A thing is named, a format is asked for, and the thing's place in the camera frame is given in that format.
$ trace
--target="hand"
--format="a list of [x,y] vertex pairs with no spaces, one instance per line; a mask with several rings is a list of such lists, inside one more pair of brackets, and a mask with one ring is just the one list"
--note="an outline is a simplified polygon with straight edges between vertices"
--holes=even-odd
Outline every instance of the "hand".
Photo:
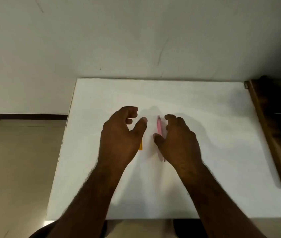
[[133,122],[130,118],[137,117],[137,111],[137,107],[122,107],[105,122],[97,165],[124,171],[134,158],[147,128],[145,117],[138,120],[133,130],[127,128]]
[[179,175],[188,170],[198,172],[204,165],[195,133],[190,131],[181,117],[168,114],[165,119],[168,120],[166,139],[159,134],[153,135],[161,154]]

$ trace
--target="white tabletop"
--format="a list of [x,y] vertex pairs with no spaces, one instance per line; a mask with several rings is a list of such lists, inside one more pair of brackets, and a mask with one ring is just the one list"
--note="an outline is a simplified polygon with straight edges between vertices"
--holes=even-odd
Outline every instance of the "white tabletop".
[[198,217],[177,173],[157,155],[152,134],[165,114],[181,116],[196,133],[203,161],[247,216],[281,217],[280,181],[243,83],[78,79],[47,220],[71,203],[96,163],[103,123],[122,106],[138,106],[136,120],[148,123],[107,219]]

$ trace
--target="pink pen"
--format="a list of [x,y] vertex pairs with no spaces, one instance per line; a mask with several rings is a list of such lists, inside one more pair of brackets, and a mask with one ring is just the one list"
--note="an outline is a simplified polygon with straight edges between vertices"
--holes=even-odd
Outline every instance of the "pink pen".
[[159,115],[158,115],[158,118],[157,118],[157,132],[158,132],[158,134],[160,134],[160,135],[162,136],[161,118],[160,118]]

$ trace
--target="fingernail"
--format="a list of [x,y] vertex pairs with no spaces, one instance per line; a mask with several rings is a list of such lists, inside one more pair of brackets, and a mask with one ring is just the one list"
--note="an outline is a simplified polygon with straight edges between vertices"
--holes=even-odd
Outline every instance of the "fingernail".
[[147,118],[145,118],[145,117],[142,117],[142,119],[145,121],[145,123],[147,123]]

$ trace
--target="beige tile floor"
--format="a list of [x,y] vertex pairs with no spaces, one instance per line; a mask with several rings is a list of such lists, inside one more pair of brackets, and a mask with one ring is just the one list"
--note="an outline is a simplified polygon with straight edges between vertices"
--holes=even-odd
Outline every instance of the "beige tile floor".
[[[27,238],[42,227],[65,121],[0,121],[0,238]],[[269,237],[281,237],[281,219],[255,219]],[[175,237],[169,220],[109,224],[109,238]]]

